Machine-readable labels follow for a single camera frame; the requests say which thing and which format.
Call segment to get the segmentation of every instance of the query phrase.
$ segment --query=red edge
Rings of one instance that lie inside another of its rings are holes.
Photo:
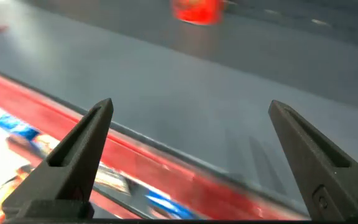
[[[0,77],[0,108],[56,139],[63,139],[81,116],[49,98]],[[171,196],[206,217],[225,220],[297,220],[304,217],[272,207],[232,187],[152,153],[134,139],[110,130],[101,161]],[[134,218],[102,195],[95,203],[122,218]]]

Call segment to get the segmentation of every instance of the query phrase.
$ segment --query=gray table surface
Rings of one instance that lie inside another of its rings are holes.
[[[111,97],[115,122],[304,212],[273,99],[358,161],[355,42],[234,14],[194,26],[157,0],[31,2],[0,1],[12,78],[84,109]]]

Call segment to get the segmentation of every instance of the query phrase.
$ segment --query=red object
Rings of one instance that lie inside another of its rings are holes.
[[[0,108],[57,140],[62,140],[81,118],[78,113],[3,77],[0,77]],[[172,200],[209,218],[303,218],[274,208],[247,192],[232,188],[195,167],[114,130],[109,131],[101,161],[165,192]]]
[[[222,18],[223,0],[172,0],[174,15],[185,22],[211,25]]]

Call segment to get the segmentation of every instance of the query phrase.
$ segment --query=blurry red object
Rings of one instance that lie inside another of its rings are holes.
[[[223,0],[172,0],[176,18],[199,25],[211,25],[222,18]]]

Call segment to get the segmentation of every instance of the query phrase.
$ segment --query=snack package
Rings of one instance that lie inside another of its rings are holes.
[[[149,200],[151,213],[156,218],[161,219],[199,219],[193,212],[187,208],[171,201],[153,191],[146,195]]]

